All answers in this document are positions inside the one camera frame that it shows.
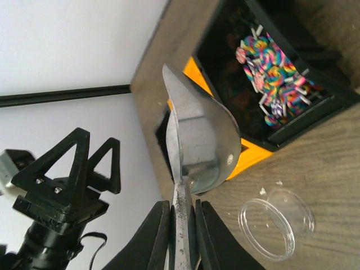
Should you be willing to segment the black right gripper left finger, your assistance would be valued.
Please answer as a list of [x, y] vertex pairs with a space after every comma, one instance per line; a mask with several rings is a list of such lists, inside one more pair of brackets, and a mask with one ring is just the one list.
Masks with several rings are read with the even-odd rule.
[[158, 201], [128, 244], [104, 269], [164, 269], [170, 235], [170, 206]]

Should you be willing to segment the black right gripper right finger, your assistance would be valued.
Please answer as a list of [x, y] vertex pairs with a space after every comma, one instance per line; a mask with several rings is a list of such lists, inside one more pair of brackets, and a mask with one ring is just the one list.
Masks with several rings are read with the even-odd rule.
[[238, 243], [210, 202], [196, 200], [195, 215], [201, 269], [264, 268]]

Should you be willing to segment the metal scoop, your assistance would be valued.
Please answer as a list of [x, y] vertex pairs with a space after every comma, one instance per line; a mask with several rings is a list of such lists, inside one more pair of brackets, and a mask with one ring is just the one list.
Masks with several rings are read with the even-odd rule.
[[169, 269], [195, 269], [199, 260], [192, 195], [221, 185], [241, 153], [239, 127], [231, 113], [170, 64], [163, 79], [172, 104], [166, 149], [174, 179]]

